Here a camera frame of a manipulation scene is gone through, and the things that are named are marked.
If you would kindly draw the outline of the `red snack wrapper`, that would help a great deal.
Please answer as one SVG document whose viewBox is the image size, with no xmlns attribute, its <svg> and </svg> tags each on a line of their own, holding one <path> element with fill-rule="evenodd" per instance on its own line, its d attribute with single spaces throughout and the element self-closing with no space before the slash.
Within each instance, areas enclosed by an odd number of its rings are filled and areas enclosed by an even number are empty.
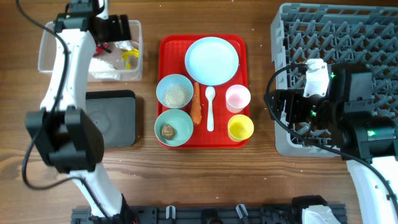
<svg viewBox="0 0 398 224">
<path fill-rule="evenodd" d="M 96 52 L 94 54 L 94 57 L 97 57 L 99 55 L 101 55 L 102 53 L 111 53 L 111 49 L 110 49 L 110 44 L 109 43 L 102 43 L 102 44 L 98 44 L 96 46 Z"/>
</svg>

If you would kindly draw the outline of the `yellow snack wrapper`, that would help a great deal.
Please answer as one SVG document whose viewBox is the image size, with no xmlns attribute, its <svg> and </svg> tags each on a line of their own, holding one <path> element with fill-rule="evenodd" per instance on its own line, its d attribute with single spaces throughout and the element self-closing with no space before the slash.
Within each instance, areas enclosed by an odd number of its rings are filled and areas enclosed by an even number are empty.
<svg viewBox="0 0 398 224">
<path fill-rule="evenodd" d="M 122 40 L 122 41 L 118 41 L 114 43 L 115 46 L 122 50 L 122 55 L 121 58 L 123 60 L 123 62 L 125 63 L 126 66 L 126 70 L 130 70 L 131 69 L 131 62 L 130 62 L 130 58 L 134 57 L 136 59 L 139 58 L 139 51 L 134 48 L 132 46 L 132 44 L 130 43 L 130 41 L 128 40 Z"/>
</svg>

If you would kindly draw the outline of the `white tissue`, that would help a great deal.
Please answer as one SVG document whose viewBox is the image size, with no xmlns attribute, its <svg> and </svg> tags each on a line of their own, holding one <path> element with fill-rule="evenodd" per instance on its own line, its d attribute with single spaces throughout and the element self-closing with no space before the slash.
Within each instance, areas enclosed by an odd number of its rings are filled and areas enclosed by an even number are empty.
<svg viewBox="0 0 398 224">
<path fill-rule="evenodd" d="M 103 79 L 103 80 L 120 79 L 120 74 L 119 72 L 116 71 L 113 65 L 98 58 L 91 59 L 89 66 L 89 73 L 96 79 Z"/>
</svg>

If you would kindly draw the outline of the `yellow plastic cup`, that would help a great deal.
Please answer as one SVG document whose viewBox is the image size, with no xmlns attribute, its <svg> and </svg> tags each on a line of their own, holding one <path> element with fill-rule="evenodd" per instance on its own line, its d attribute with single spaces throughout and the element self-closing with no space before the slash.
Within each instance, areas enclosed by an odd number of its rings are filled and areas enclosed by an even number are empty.
<svg viewBox="0 0 398 224">
<path fill-rule="evenodd" d="M 228 136 L 234 142 L 249 139 L 254 132 L 254 123 L 250 117 L 237 114 L 228 121 Z"/>
</svg>

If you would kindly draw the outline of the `pink plastic cup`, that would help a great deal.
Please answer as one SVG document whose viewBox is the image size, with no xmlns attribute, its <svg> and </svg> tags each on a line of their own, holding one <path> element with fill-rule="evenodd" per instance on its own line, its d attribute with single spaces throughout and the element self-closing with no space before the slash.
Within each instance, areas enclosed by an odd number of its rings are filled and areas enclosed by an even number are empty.
<svg viewBox="0 0 398 224">
<path fill-rule="evenodd" d="M 227 110 L 239 113 L 250 103 L 251 93 L 243 85 L 232 85 L 227 89 L 225 97 Z"/>
</svg>

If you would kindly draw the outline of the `light blue bowl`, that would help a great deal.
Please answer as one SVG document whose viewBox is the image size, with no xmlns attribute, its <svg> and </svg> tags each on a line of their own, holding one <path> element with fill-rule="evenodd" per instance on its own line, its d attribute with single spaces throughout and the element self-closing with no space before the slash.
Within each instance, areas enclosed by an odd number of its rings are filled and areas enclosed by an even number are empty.
<svg viewBox="0 0 398 224">
<path fill-rule="evenodd" d="M 156 96 L 166 108 L 180 109 L 187 106 L 193 98 L 193 84 L 184 75 L 167 75 L 158 82 Z"/>
</svg>

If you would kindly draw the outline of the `white rice pile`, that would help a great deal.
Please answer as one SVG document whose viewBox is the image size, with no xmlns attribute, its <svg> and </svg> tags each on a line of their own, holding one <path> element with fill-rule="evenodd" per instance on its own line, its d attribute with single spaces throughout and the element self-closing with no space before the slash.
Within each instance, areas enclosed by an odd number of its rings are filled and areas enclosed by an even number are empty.
<svg viewBox="0 0 398 224">
<path fill-rule="evenodd" d="M 168 108 L 181 108 L 190 100 L 189 90 L 179 84 L 169 85 L 163 95 L 164 105 Z"/>
</svg>

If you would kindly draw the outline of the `orange carrot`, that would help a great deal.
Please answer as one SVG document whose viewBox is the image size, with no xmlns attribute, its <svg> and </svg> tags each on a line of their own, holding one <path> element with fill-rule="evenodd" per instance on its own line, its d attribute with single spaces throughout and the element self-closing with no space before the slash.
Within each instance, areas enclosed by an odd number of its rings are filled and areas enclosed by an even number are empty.
<svg viewBox="0 0 398 224">
<path fill-rule="evenodd" d="M 195 82 L 193 84 L 193 97 L 190 110 L 190 117 L 193 125 L 199 125 L 201 122 L 201 102 L 200 102 L 200 84 Z"/>
</svg>

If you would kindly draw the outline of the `green bowl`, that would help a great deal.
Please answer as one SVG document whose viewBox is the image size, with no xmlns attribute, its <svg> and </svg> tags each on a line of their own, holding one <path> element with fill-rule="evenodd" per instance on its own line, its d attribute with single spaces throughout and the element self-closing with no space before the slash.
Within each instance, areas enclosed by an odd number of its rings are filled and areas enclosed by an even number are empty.
<svg viewBox="0 0 398 224">
<path fill-rule="evenodd" d="M 167 139 L 162 135 L 162 129 L 167 125 L 173 128 L 174 136 L 172 139 Z M 156 138 L 162 144 L 169 147 L 182 146 L 192 137 L 193 121 L 186 112 L 170 109 L 158 116 L 155 121 L 154 131 Z"/>
</svg>

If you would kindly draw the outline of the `brown food lump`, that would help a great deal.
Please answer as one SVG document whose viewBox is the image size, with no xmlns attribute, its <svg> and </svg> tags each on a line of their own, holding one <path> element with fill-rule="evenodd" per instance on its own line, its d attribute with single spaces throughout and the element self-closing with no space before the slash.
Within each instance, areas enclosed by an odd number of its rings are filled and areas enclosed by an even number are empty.
<svg viewBox="0 0 398 224">
<path fill-rule="evenodd" d="M 165 124 L 161 129 L 161 135 L 163 138 L 171 140 L 175 136 L 175 130 L 171 125 Z"/>
</svg>

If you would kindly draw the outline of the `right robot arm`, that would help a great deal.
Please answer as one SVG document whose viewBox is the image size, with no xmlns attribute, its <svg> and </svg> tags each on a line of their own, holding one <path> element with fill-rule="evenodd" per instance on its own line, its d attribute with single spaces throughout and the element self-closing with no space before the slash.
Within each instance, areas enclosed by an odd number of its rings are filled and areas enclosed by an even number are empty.
<svg viewBox="0 0 398 224">
<path fill-rule="evenodd" d="M 346 161 L 363 223 L 397 223 L 397 124 L 373 114 L 372 75 L 311 59 L 276 71 L 264 102 L 291 136 Z"/>
</svg>

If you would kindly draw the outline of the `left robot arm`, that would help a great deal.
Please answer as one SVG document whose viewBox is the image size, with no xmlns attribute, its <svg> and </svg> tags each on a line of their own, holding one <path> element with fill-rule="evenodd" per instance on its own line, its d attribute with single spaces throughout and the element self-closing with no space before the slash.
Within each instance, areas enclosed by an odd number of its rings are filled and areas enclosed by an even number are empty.
<svg viewBox="0 0 398 224">
<path fill-rule="evenodd" d="M 56 40 L 49 88 L 25 126 L 48 166 L 73 181 L 91 207 L 93 223 L 136 223 L 124 195 L 110 180 L 102 159 L 104 140 L 86 114 L 86 88 L 98 44 L 129 40 L 125 15 L 109 15 L 107 1 L 72 1 L 48 30 Z"/>
</svg>

